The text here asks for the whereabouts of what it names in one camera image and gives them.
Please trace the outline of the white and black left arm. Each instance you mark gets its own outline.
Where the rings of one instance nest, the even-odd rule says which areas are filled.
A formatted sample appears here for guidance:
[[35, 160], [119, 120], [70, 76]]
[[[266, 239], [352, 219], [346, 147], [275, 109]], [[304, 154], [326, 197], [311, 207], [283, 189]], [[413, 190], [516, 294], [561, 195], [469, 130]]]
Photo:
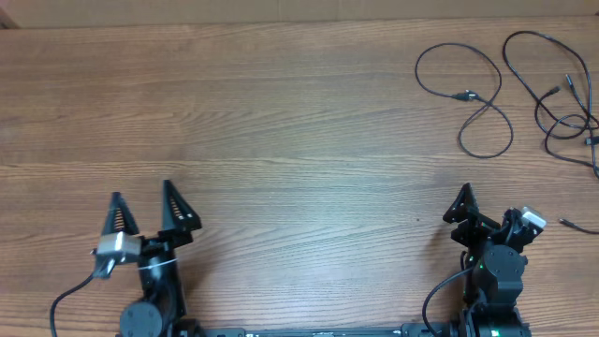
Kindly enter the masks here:
[[183, 282], [175, 250], [193, 241], [192, 232], [202, 228], [197, 212], [170, 180], [163, 181], [163, 226], [153, 237], [139, 228], [123, 196], [111, 196], [107, 219], [95, 255], [93, 279], [108, 279], [118, 265], [138, 265], [142, 296], [121, 313], [121, 336], [457, 336], [459, 324], [403, 324], [398, 329], [321, 330], [206, 330], [187, 316]]

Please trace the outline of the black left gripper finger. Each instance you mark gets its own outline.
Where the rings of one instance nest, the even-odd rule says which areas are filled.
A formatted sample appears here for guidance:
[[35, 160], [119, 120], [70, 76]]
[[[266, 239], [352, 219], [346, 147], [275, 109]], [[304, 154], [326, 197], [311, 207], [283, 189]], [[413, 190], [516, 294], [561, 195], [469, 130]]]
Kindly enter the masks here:
[[117, 232], [124, 232], [135, 236], [139, 234], [139, 228], [122, 194], [120, 192], [113, 192], [101, 235], [104, 236]]
[[201, 219], [171, 180], [163, 181], [162, 230], [191, 232], [202, 229]]

